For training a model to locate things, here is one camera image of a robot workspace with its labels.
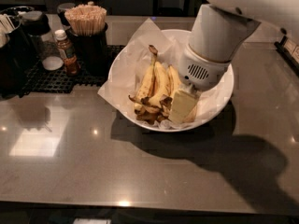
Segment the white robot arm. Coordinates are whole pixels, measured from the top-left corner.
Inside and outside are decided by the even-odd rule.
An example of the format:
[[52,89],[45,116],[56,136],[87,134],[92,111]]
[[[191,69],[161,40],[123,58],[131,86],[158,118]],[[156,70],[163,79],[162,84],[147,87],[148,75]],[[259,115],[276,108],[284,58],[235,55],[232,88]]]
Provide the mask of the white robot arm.
[[244,40],[263,22],[299,40],[299,0],[206,0],[178,62],[182,87],[175,91],[169,119],[181,123],[198,102],[198,92],[220,82]]

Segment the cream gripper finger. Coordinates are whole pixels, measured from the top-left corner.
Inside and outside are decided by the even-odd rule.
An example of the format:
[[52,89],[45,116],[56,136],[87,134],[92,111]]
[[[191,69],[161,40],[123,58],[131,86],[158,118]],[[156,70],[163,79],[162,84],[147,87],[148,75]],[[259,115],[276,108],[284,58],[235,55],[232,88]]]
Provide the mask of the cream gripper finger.
[[173,101],[169,113],[169,120],[173,123],[180,124],[191,111],[197,106],[199,95],[193,84],[181,84],[174,92]]

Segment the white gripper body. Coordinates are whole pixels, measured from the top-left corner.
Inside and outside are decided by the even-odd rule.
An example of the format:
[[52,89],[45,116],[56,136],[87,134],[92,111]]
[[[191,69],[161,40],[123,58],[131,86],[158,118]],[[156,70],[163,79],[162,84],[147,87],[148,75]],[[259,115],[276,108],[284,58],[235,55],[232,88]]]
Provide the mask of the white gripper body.
[[204,59],[187,45],[178,61],[178,75],[183,84],[193,85],[198,91],[208,91],[219,84],[229,65],[229,62]]

